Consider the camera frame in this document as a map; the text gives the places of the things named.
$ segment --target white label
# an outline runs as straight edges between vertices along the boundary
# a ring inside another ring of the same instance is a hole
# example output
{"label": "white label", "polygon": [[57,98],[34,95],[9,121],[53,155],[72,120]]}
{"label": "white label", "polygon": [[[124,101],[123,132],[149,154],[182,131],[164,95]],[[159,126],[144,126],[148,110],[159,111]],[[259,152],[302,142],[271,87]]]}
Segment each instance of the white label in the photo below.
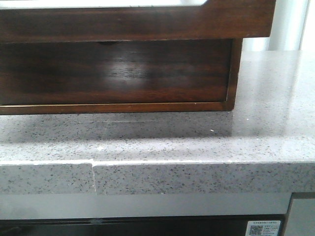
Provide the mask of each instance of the white label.
{"label": "white label", "polygon": [[245,236],[278,236],[280,220],[249,221]]}

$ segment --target wooden cabinet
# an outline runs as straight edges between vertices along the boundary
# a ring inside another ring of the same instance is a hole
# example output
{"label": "wooden cabinet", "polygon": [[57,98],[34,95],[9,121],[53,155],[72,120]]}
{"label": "wooden cabinet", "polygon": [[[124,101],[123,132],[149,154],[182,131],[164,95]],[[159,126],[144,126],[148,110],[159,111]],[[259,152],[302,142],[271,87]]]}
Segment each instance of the wooden cabinet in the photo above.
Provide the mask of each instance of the wooden cabinet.
{"label": "wooden cabinet", "polygon": [[0,10],[0,114],[231,110],[274,5]]}

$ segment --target wood grain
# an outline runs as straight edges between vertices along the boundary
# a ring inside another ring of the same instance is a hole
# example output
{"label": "wood grain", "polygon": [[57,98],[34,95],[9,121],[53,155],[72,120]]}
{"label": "wood grain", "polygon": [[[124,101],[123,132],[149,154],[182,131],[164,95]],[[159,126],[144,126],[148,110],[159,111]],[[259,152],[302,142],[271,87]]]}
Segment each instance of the wood grain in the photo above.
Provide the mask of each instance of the wood grain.
{"label": "wood grain", "polygon": [[237,72],[241,55],[242,40],[232,40],[232,58],[228,56],[228,84],[235,86],[225,94],[224,101],[213,102],[151,102],[151,103],[74,103],[74,104],[25,104],[0,105],[0,115],[5,114],[59,114],[59,113],[103,113],[103,112],[161,112],[161,111],[227,111],[234,107]]}
{"label": "wood grain", "polygon": [[0,43],[267,37],[275,0],[193,7],[0,10]]}
{"label": "wood grain", "polygon": [[0,104],[225,101],[232,40],[0,45]]}

